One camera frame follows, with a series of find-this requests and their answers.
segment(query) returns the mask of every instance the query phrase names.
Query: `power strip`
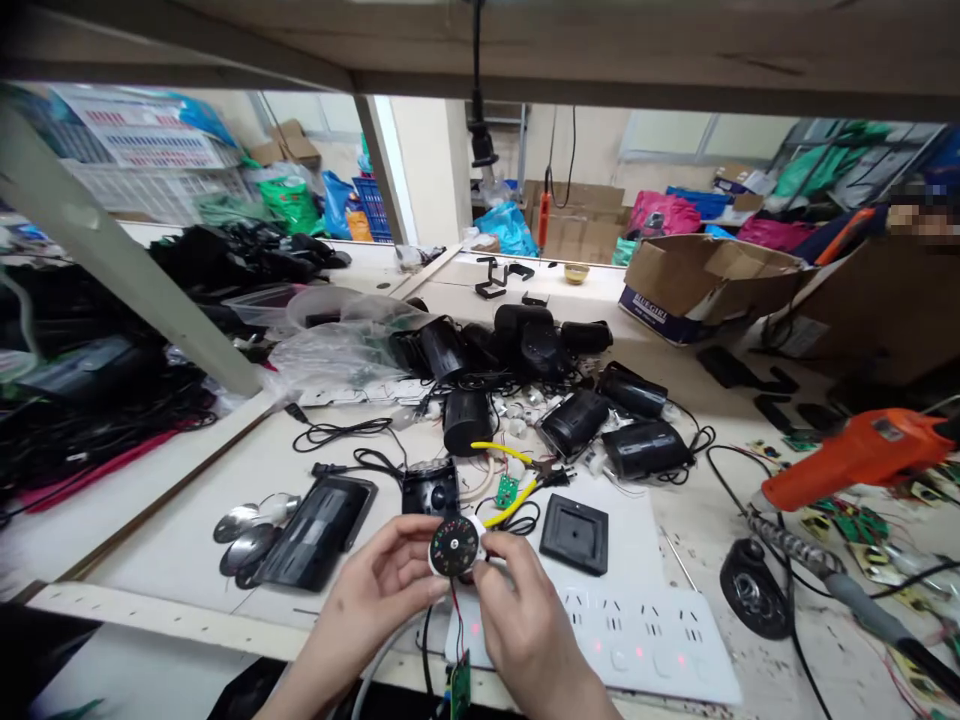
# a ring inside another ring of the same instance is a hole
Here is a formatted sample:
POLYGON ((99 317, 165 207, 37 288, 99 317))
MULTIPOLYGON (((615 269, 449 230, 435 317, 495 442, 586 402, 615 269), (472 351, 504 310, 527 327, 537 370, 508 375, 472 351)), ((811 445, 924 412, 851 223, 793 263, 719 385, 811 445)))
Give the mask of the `power strip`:
MULTIPOLYGON (((739 705, 740 684, 706 599, 692 590, 651 588, 628 597, 581 586, 557 588, 577 644, 611 688, 739 705)), ((472 588, 458 590, 466 649, 473 667, 493 668, 472 588)), ((445 654, 455 663, 456 613, 445 654)))

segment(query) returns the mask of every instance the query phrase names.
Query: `circular circuit board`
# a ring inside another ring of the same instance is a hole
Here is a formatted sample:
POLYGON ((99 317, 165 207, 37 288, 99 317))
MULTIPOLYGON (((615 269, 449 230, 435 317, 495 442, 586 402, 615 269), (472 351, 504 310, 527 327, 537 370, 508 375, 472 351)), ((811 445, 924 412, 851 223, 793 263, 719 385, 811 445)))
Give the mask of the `circular circuit board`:
POLYGON ((428 559, 434 573, 454 578, 469 571, 483 553, 479 528, 463 516, 444 521, 430 541, 428 559))

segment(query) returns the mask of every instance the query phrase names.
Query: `red bag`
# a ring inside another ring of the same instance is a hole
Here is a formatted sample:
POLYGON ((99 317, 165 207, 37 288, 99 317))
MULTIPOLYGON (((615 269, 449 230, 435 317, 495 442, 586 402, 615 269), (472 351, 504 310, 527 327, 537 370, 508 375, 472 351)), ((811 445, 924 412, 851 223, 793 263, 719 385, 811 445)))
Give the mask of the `red bag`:
POLYGON ((676 195, 661 195, 658 192, 642 190, 637 193, 630 215, 628 232, 643 227, 652 212, 663 214, 664 235, 686 235, 700 229, 700 213, 689 200, 676 195))
POLYGON ((816 226, 808 223, 781 223, 776 220, 758 219, 754 216, 740 228, 737 240, 771 250, 792 253, 800 243, 813 234, 814 230, 816 226))

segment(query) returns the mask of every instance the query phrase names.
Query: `metal disc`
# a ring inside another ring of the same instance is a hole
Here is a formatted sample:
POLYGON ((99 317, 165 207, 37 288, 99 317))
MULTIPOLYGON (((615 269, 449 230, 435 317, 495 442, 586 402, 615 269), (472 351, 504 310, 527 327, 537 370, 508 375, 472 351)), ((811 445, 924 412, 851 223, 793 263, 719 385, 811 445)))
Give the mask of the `metal disc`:
POLYGON ((430 562, 444 577, 459 577, 473 566, 480 549, 480 535, 465 517, 447 520, 430 542, 430 562))
POLYGON ((254 525, 234 540, 220 558, 220 574, 234 577, 241 568, 262 560, 279 534, 280 529, 270 523, 254 525))
POLYGON ((260 517, 260 508, 254 503, 238 505, 228 512, 213 529, 213 540, 221 544, 233 542, 252 528, 260 517))
POLYGON ((260 587, 260 583, 254 580, 253 576, 257 574, 257 570, 260 569, 261 565, 263 565, 262 559, 255 563, 248 563, 240 568, 233 578, 237 587, 241 590, 253 590, 255 587, 260 587))

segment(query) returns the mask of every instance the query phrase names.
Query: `green circuit board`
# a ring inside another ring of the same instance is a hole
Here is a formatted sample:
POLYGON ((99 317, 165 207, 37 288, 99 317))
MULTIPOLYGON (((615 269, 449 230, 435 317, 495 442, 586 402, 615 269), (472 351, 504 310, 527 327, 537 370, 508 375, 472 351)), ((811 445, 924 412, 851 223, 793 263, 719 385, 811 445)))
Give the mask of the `green circuit board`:
POLYGON ((493 499, 493 504, 500 510, 505 510, 517 499, 517 491, 520 489, 520 480, 512 478, 507 474, 500 476, 500 487, 497 488, 497 495, 493 499))

